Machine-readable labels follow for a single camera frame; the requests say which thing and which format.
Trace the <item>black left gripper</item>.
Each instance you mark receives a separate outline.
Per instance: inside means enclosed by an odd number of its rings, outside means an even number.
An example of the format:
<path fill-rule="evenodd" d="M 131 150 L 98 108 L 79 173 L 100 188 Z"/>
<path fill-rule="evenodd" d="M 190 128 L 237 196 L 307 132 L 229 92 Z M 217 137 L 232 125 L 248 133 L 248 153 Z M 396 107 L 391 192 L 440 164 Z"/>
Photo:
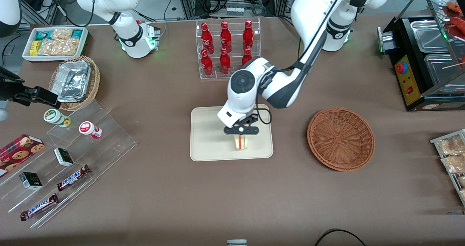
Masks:
<path fill-rule="evenodd" d="M 259 128 L 253 126 L 258 122 L 258 115 L 250 115 L 244 120 L 237 121 L 231 128 L 224 127 L 223 132 L 226 135 L 257 135 Z"/>

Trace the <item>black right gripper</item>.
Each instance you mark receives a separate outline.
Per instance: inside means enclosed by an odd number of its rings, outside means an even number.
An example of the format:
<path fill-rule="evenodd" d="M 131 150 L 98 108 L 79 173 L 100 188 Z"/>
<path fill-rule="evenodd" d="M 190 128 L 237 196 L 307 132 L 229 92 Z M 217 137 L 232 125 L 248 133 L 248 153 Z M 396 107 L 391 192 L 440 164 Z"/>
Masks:
<path fill-rule="evenodd" d="M 24 90 L 25 81 L 20 76 L 10 72 L 3 67 L 0 68 L 0 100 L 17 102 L 21 105 L 27 105 L 24 100 L 15 97 L 18 93 L 23 93 L 28 102 L 41 103 L 49 105 L 55 109 L 59 109 L 61 102 L 58 101 L 58 96 L 42 87 L 33 87 Z"/>

